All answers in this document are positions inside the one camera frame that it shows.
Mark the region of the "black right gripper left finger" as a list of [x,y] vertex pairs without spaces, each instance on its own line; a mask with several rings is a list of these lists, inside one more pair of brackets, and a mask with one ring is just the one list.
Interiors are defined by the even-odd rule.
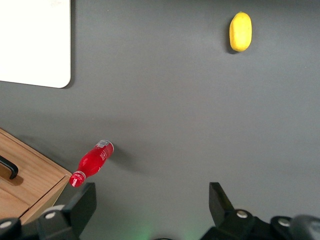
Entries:
[[37,220],[40,240],[78,240],[97,208],[96,185],[86,183],[70,201],[48,208]]

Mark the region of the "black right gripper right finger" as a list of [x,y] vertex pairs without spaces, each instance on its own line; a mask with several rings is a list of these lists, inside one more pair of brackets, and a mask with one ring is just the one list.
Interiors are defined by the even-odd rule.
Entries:
[[270,239],[270,225],[244,209],[235,209],[218,182],[209,184],[208,205],[214,226],[202,240]]

